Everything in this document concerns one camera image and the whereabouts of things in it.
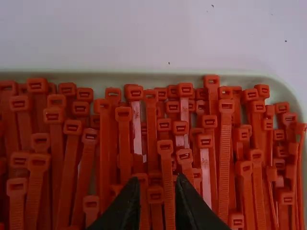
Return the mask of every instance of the white tray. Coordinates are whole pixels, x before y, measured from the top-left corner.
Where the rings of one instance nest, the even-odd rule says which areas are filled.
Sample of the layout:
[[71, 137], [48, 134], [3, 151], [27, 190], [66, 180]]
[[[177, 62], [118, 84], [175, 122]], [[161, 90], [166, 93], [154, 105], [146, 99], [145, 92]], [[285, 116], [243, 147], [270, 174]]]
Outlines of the white tray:
[[[154, 87], [166, 87], [171, 84], [178, 84], [180, 82], [191, 82], [194, 88], [203, 87], [202, 77], [206, 74], [218, 74], [222, 85], [228, 86], [242, 86], [242, 89], [253, 88], [255, 84], [268, 84], [270, 86], [271, 96], [266, 100], [266, 104], [274, 104], [276, 102], [289, 102], [290, 110], [298, 114], [299, 122], [306, 122], [306, 108], [298, 102], [295, 96], [295, 90], [290, 89], [288, 85], [281, 81], [275, 75], [261, 74], [255, 71], [182, 71], [182, 72], [158, 72], [158, 71], [127, 71], [123, 72], [49, 72], [46, 75], [39, 75], [31, 72], [0, 72], [0, 80], [15, 80], [17, 82], [25, 82], [29, 77], [44, 76], [49, 81], [59, 84], [62, 82], [74, 82], [77, 87], [89, 87], [94, 91], [94, 98], [104, 98], [105, 88], [117, 87], [122, 88], [125, 84], [142, 85], [144, 89], [151, 89]], [[306, 147], [304, 147], [303, 162], [307, 162]], [[303, 167], [303, 175], [307, 174], [307, 167]], [[304, 191], [307, 191], [307, 177], [304, 178]], [[307, 193], [304, 198], [305, 220], [307, 219], [306, 201]]]

